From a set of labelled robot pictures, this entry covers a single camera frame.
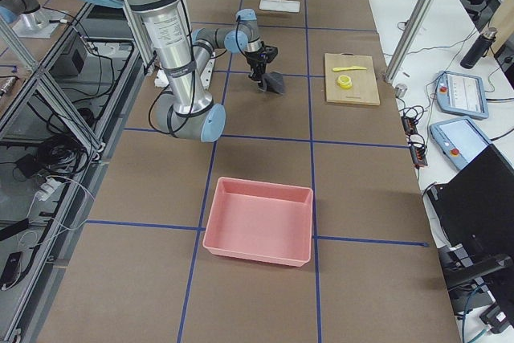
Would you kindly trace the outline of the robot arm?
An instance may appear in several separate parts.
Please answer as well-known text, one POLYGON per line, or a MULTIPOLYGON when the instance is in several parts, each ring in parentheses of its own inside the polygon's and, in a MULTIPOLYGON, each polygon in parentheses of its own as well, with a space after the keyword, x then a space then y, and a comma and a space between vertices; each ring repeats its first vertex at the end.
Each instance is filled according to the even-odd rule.
POLYGON ((260 90, 282 94, 284 80, 267 65, 277 47, 261 39, 256 14, 242 9, 233 28, 202 28, 191 31, 183 0, 83 0, 98 6, 128 5, 139 15, 169 81, 156 100, 157 126, 164 134, 181 139, 215 142, 226 122, 226 111, 203 87, 201 74, 217 49, 243 55, 251 68, 250 79, 260 90))

